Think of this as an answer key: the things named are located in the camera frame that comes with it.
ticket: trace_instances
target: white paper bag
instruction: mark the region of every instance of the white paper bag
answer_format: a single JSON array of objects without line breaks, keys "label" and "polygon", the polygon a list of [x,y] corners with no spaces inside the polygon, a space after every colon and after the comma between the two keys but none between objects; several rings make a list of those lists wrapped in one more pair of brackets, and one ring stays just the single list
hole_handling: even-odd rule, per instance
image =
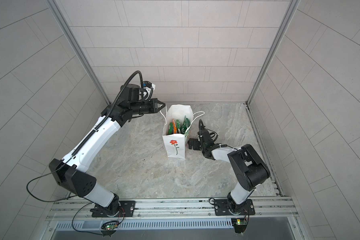
[{"label": "white paper bag", "polygon": [[[176,104],[169,108],[165,116],[165,125],[163,128],[163,141],[168,157],[185,158],[185,144],[188,142],[191,125],[196,118],[201,116],[199,115],[196,118],[193,118],[197,113],[193,113],[192,108],[189,105]],[[191,123],[189,128],[185,131],[185,134],[175,133],[167,135],[169,123],[172,122],[172,119],[174,119],[175,122],[178,119],[180,123],[183,124],[184,117],[188,118]]]}]

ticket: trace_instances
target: metal frame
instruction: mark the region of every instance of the metal frame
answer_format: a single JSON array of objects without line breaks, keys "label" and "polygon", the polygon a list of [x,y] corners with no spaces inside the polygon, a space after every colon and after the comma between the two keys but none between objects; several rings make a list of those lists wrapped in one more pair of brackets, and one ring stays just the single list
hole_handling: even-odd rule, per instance
[{"label": "metal frame", "polygon": [[106,103],[110,103],[109,98],[107,94],[104,92],[104,89],[102,88],[99,80],[97,79],[93,69],[91,68],[91,65],[89,64],[87,58],[85,57],[83,51],[81,50],[81,47],[79,46],[76,38],[74,37],[71,29],[69,28],[67,22],[65,21],[64,17],[62,16],[62,13],[57,6],[56,2],[54,0],[46,0],[46,3],[49,7],[49,9],[52,12],[52,15],[55,17],[56,21],[58,22],[61,30],[63,31],[64,35],[67,37],[67,40],[69,44],[72,46],[73,50],[75,51],[77,57],[79,58],[81,64],[83,65],[85,71],[95,84],[96,88],[101,93],[102,97],[106,101]]},{"label": "metal frame", "polygon": [[276,33],[276,36],[272,42],[272,45],[269,49],[267,57],[265,58],[263,66],[261,67],[260,73],[259,73],[259,75],[256,79],[256,82],[254,83],[253,89],[250,93],[250,97],[248,98],[248,101],[247,101],[248,105],[250,105],[251,102],[253,101],[254,95],[255,95],[257,89],[259,88],[261,80],[264,78],[264,75],[267,72],[269,64],[271,63],[271,60],[272,60],[273,56],[275,55],[277,48],[280,45],[281,39],[283,38],[284,33],[288,28],[289,22],[291,21],[293,14],[298,7],[299,1],[300,0],[291,0],[291,2],[288,5],[287,11],[285,12],[283,20],[281,21],[281,24],[279,26],[279,30]]},{"label": "metal frame", "polygon": [[[251,197],[256,211],[252,217],[288,217],[290,224],[296,224],[298,217],[291,197]],[[216,216],[215,209],[208,198],[184,199],[121,199],[136,201],[134,216],[126,217],[119,230],[138,229],[182,229],[182,228],[233,228],[231,218],[244,216]],[[72,231],[71,221],[77,211],[85,204],[85,199],[55,202],[48,213],[42,239],[50,239],[54,231]],[[99,231],[98,228],[86,227],[85,222],[110,221],[113,218],[92,218],[89,211],[93,205],[83,208],[75,217],[75,228],[83,231]]]}]

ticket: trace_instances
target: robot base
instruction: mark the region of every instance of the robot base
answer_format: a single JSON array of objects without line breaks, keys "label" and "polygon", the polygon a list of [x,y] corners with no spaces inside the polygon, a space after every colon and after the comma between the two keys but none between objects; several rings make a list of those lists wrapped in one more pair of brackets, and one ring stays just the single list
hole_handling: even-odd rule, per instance
[{"label": "robot base", "polygon": [[233,214],[229,209],[228,199],[215,199],[213,201],[215,206],[215,214],[216,216],[231,216],[231,215],[255,215],[253,202],[251,199],[247,199],[244,203],[240,204],[242,207],[242,211],[239,214]]}]

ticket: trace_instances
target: tile wall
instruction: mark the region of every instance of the tile wall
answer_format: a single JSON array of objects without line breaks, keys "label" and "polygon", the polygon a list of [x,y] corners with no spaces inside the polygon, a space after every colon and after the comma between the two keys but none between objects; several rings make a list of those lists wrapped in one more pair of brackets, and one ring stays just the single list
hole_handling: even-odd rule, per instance
[{"label": "tile wall", "polygon": [[310,239],[360,239],[360,1],[301,0],[251,103]]},{"label": "tile wall", "polygon": [[[44,0],[0,0],[0,239],[35,237],[51,206],[26,184],[79,143],[105,104]],[[52,175],[30,189],[44,200],[67,194]]]},{"label": "tile wall", "polygon": [[246,101],[289,1],[56,0],[112,100],[135,71],[161,101]]}]

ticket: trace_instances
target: bag contents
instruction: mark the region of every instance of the bag contents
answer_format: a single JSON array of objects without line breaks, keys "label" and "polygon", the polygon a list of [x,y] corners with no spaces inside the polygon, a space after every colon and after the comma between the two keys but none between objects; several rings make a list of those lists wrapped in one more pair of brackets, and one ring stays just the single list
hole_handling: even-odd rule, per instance
[{"label": "bag contents", "polygon": [[185,131],[190,125],[191,123],[189,122],[189,119],[186,117],[184,117],[183,125],[180,124],[180,120],[177,119],[175,121],[174,119],[172,119],[172,122],[169,123],[168,135],[172,135],[175,133],[185,134]]}]

